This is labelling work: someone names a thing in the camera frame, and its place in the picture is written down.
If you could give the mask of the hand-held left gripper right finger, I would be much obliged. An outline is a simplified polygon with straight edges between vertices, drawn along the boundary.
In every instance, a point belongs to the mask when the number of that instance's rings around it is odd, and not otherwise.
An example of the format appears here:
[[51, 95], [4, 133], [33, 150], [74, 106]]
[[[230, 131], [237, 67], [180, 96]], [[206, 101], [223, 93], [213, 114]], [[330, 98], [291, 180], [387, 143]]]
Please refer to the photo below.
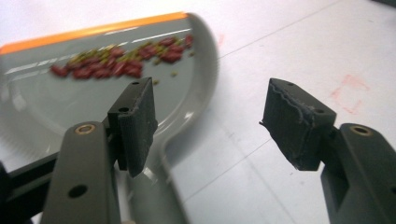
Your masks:
[[319, 145], [331, 132], [336, 113], [286, 80], [271, 78], [261, 125], [285, 158], [299, 171], [316, 171]]

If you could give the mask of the grey dustpan with orange edge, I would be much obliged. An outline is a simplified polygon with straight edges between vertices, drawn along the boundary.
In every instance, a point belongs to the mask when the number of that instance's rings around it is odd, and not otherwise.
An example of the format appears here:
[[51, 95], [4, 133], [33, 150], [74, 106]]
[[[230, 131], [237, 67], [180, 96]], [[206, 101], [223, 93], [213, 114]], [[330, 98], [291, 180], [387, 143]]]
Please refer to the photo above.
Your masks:
[[[187, 34], [180, 62], [152, 62], [141, 78], [61, 78], [90, 49]], [[167, 143], [205, 110], [216, 87], [217, 49], [206, 24], [173, 13], [52, 35], [0, 48], [0, 224], [187, 224], [164, 154]], [[143, 171], [120, 169], [107, 112], [134, 81], [152, 79], [158, 128]]]

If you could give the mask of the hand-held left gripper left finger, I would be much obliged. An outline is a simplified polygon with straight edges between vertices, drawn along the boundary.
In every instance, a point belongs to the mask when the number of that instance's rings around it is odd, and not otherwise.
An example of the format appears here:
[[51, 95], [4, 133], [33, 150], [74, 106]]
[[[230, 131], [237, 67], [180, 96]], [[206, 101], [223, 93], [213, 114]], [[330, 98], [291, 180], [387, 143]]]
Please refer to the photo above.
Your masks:
[[107, 112], [107, 121], [120, 169], [130, 177], [138, 176], [145, 167], [158, 128], [152, 79], [129, 84]]

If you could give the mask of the pile of red beans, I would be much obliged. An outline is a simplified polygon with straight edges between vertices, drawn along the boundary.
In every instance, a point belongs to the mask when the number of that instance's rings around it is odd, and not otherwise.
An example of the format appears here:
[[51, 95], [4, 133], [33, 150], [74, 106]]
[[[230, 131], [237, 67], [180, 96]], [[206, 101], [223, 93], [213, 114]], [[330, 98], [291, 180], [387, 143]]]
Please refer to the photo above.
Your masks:
[[178, 63], [186, 50], [192, 57], [193, 41], [194, 36], [187, 34], [183, 38], [170, 36], [155, 42], [148, 41], [131, 50], [121, 45], [90, 49], [73, 56], [65, 65], [52, 64], [49, 72], [56, 77], [73, 79], [141, 78], [149, 62], [154, 66]]

